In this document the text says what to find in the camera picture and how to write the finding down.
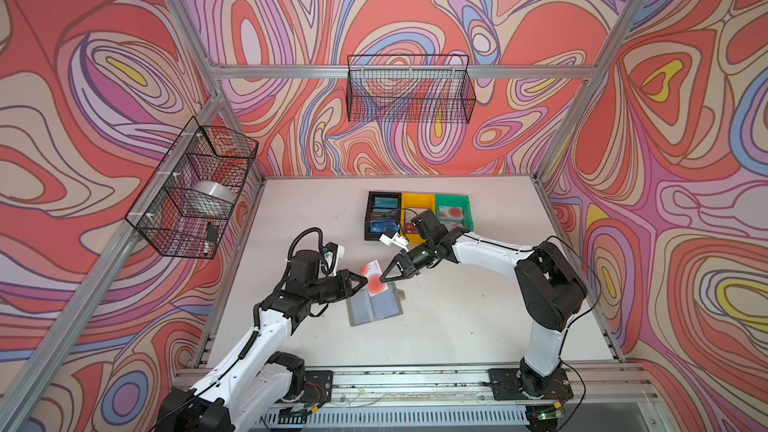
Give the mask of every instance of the white table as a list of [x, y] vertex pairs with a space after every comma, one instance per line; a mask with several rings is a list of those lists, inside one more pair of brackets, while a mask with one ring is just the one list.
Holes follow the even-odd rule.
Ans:
[[[252, 325], [254, 304], [280, 280], [288, 247], [302, 230], [320, 227], [324, 242], [343, 245], [341, 268], [358, 272], [374, 259], [382, 268], [389, 264], [397, 254], [394, 247], [363, 240], [371, 190], [469, 196], [475, 232], [499, 241], [536, 245], [554, 234], [526, 176], [268, 180], [209, 366]], [[312, 234], [296, 250], [316, 247], [317, 235]], [[351, 327], [346, 303], [337, 302], [323, 316], [302, 322], [280, 350], [302, 357], [311, 367], [482, 364], [523, 357], [532, 319], [510, 279], [475, 265], [443, 261], [397, 287], [406, 295], [402, 315]], [[318, 312], [320, 306], [312, 310]], [[592, 314], [573, 325], [562, 358], [612, 359]]]

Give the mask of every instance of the wire basket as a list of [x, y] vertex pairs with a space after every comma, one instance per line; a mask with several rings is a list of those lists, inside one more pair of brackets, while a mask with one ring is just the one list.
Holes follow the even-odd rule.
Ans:
[[138, 220], [129, 216], [126, 220], [160, 255], [214, 258], [258, 146], [235, 130], [197, 124], [187, 149], [147, 210], [138, 214]]
[[347, 57], [350, 122], [469, 123], [475, 90], [460, 54]]

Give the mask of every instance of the robotic arm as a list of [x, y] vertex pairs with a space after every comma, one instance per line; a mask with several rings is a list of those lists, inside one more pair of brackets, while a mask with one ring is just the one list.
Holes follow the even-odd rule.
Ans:
[[[504, 244], [464, 228], [449, 232], [429, 210], [417, 215], [412, 223], [426, 242], [411, 251], [401, 250], [382, 274], [381, 282], [414, 277], [422, 268], [434, 267], [442, 260], [479, 265], [516, 280], [534, 320], [528, 350], [517, 374], [518, 387], [528, 398], [545, 396], [561, 370], [560, 350], [568, 320], [587, 296], [586, 286], [560, 249], [550, 242], [536, 247]], [[405, 248], [391, 229], [381, 240]], [[399, 275], [391, 276], [395, 271]]]
[[[319, 229], [308, 231], [318, 232], [322, 243]], [[290, 262], [274, 291], [254, 306], [254, 326], [189, 391], [172, 389], [163, 400], [158, 432], [248, 430], [278, 400], [293, 404], [319, 401], [305, 397], [309, 394], [305, 394], [304, 360], [277, 349], [311, 315], [313, 304], [331, 304], [351, 297], [368, 279], [346, 269], [337, 271], [343, 247], [331, 242], [321, 248], [324, 255], [311, 250], [293, 254], [293, 248], [308, 231], [291, 245]], [[318, 394], [322, 391], [320, 386], [313, 387], [317, 389], [307, 389]]]

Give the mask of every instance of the psychedelic patterned wall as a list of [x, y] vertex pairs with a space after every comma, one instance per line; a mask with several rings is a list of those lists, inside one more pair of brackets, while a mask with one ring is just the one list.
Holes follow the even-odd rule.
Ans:
[[768, 0], [650, 0], [545, 182], [692, 432], [768, 430], [766, 30]]
[[[162, 0], [0, 0], [0, 394], [205, 101]], [[25, 430], [148, 428], [251, 186], [216, 260], [137, 247]]]
[[[475, 64], [590, 64], [626, 0], [186, 0], [213, 62], [336, 64], [465, 52]], [[344, 80], [223, 84], [268, 176], [532, 172], [576, 81], [477, 80], [469, 126], [349, 124]]]

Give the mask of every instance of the yellow bin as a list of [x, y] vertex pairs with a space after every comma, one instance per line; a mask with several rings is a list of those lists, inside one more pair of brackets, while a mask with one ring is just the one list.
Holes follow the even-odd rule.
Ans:
[[406, 232], [406, 237], [411, 244], [422, 244], [424, 239], [418, 236], [418, 234], [408, 234], [406, 229], [406, 208], [428, 208], [431, 211], [435, 211], [435, 194], [402, 194], [402, 205], [400, 219], [402, 220], [402, 230]]

